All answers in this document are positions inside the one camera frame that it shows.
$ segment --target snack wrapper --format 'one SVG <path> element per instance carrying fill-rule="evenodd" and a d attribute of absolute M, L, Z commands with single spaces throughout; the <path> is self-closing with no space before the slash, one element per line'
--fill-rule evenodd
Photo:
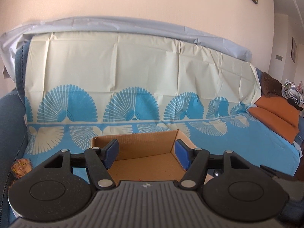
<path fill-rule="evenodd" d="M 11 171 L 16 178 L 22 178 L 33 169 L 29 159 L 17 159 L 11 167 Z"/>

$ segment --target sofa armrest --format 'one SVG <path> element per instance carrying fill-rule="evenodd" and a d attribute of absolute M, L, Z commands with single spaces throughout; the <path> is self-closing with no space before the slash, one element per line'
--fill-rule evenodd
<path fill-rule="evenodd" d="M 300 132 L 295 137 L 295 142 L 300 145 L 302 152 L 304 151 L 304 118 L 299 116 L 298 128 Z"/>
<path fill-rule="evenodd" d="M 0 99 L 0 228 L 9 225 L 7 190 L 13 180 L 10 167 L 21 158 L 27 146 L 25 107 L 17 90 Z"/>

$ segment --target orange pillow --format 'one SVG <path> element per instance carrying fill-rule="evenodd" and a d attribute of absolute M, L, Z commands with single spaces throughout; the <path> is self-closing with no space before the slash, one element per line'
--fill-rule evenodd
<path fill-rule="evenodd" d="M 262 95 L 255 104 L 277 115 L 294 127 L 297 127 L 299 124 L 300 111 L 290 105 L 283 97 L 266 97 Z"/>
<path fill-rule="evenodd" d="M 290 144 L 293 143 L 295 136 L 299 133 L 298 127 L 292 126 L 290 123 L 263 108 L 252 107 L 249 108 L 248 111 L 252 116 L 270 128 L 273 132 L 283 137 Z"/>

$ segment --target pink wall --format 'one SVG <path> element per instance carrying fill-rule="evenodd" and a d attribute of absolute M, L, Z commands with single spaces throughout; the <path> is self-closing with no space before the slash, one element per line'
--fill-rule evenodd
<path fill-rule="evenodd" d="M 166 21 L 230 39 L 252 51 L 268 71 L 274 31 L 273 0 L 0 0 L 0 33 L 32 20 L 112 15 Z"/>
<path fill-rule="evenodd" d="M 272 57 L 268 73 L 282 84 L 285 83 L 286 79 L 294 81 L 295 78 L 299 48 L 297 48 L 297 56 L 294 63 L 291 58 L 292 38 L 294 38 L 298 47 L 301 39 L 295 29 L 296 25 L 292 18 L 285 14 L 275 14 Z M 276 55 L 282 56 L 283 60 L 276 59 Z"/>
<path fill-rule="evenodd" d="M 304 45 L 298 45 L 297 68 L 295 71 L 294 82 L 298 85 L 300 81 L 304 83 Z"/>
<path fill-rule="evenodd" d="M 11 79 L 3 79 L 2 70 L 4 64 L 0 58 L 0 98 L 15 88 L 15 83 Z"/>
<path fill-rule="evenodd" d="M 275 31 L 273 36 L 273 48 L 268 73 L 281 82 L 285 61 L 287 57 L 288 43 L 288 16 L 275 13 Z M 276 55 L 282 56 L 283 60 L 276 59 Z"/>

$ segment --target folded clothes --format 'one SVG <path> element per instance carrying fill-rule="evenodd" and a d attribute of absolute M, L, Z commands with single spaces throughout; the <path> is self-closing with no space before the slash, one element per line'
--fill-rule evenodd
<path fill-rule="evenodd" d="M 288 102 L 290 105 L 292 105 L 294 108 L 296 108 L 297 110 L 299 110 L 299 111 L 302 111 L 302 110 L 303 110 L 303 108 L 300 107 L 300 106 L 298 106 L 292 98 L 288 98 L 288 99 L 287 99 L 287 102 Z"/>
<path fill-rule="evenodd" d="M 295 87 L 290 87 L 288 88 L 288 90 L 285 90 L 284 87 L 282 87 L 282 96 L 286 99 L 293 99 L 297 105 L 304 104 L 304 99 L 302 95 Z"/>

